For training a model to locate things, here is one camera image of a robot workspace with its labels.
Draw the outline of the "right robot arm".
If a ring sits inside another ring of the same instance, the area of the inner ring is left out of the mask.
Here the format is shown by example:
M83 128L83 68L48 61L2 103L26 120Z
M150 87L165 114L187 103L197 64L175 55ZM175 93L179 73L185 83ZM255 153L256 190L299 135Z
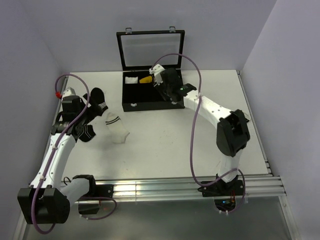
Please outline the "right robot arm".
M216 146L221 153L218 173L213 181L199 181L192 167L191 175L199 186L198 191L213 196L230 196L246 194L243 172L239 169L240 157L251 136L248 119L240 109L231 110L205 97L199 87L183 83L174 68L165 69L157 64L149 69L154 87L164 96L182 103L187 109L194 111L191 127L190 149L194 149L196 121L202 116L216 130Z

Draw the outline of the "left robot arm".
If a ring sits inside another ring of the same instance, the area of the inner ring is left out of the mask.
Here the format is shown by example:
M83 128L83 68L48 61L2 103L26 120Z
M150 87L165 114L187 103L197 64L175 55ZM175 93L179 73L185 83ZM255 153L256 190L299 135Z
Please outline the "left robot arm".
M50 143L42 165L27 188L17 195L23 216L28 224L63 224L71 206L81 198L91 200L98 188L93 175L80 174L72 178L65 190L61 181L67 160L84 131L87 113L83 99L65 91L62 111L51 128Z

